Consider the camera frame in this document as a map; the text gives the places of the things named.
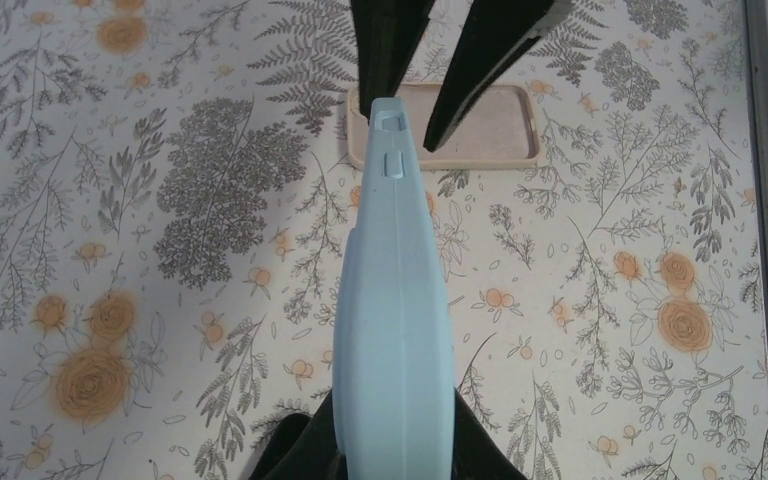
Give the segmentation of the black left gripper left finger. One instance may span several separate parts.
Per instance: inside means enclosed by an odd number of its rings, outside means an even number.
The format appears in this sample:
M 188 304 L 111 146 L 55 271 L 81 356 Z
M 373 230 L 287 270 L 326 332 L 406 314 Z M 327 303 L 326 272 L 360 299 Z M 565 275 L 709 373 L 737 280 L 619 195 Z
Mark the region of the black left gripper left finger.
M 346 463 L 337 445 L 332 395 L 312 414 L 282 419 L 249 479 L 344 480 Z

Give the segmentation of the phone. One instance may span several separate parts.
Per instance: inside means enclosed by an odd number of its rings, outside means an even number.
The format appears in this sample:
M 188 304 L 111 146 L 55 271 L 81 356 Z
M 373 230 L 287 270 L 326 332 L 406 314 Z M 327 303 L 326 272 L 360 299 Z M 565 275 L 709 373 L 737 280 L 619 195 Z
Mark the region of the phone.
M 406 105 L 376 99 L 334 332 L 334 426 L 350 478 L 450 477 L 447 301 Z

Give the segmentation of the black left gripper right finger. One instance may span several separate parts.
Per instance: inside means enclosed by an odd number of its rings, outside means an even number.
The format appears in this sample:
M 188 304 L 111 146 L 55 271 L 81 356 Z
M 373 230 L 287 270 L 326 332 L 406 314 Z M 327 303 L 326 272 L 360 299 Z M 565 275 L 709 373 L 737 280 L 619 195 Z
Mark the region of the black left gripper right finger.
M 452 480 L 527 480 L 455 391 Z

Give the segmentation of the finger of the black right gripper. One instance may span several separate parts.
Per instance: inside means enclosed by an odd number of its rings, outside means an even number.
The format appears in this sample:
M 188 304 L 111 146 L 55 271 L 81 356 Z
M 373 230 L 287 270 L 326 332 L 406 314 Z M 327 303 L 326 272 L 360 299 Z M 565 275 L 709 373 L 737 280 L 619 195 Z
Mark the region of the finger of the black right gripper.
M 474 0 L 429 117 L 423 147 L 453 135 L 485 91 L 574 8 L 563 0 Z
M 358 50 L 359 110 L 393 97 L 429 23 L 433 0 L 351 0 Z

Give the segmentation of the cream phone case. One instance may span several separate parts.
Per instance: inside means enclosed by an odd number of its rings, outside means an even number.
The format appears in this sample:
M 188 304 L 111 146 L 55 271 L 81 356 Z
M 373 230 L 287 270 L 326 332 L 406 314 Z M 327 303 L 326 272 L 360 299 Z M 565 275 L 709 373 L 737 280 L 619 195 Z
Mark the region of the cream phone case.
M 405 82 L 397 91 L 407 107 L 422 170 L 499 170 L 532 166 L 545 157 L 528 92 L 511 83 L 488 88 L 434 152 L 422 146 L 440 82 Z

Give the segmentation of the floral patterned table mat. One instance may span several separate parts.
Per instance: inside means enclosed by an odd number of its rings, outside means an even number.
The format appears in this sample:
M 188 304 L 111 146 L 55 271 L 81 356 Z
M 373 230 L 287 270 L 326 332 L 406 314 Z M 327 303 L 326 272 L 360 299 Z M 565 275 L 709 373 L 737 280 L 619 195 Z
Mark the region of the floral patterned table mat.
M 579 1 L 536 164 L 425 174 L 456 383 L 534 479 L 768 479 L 738 1 Z M 237 479 L 330 387 L 344 1 L 0 1 L 0 479 Z

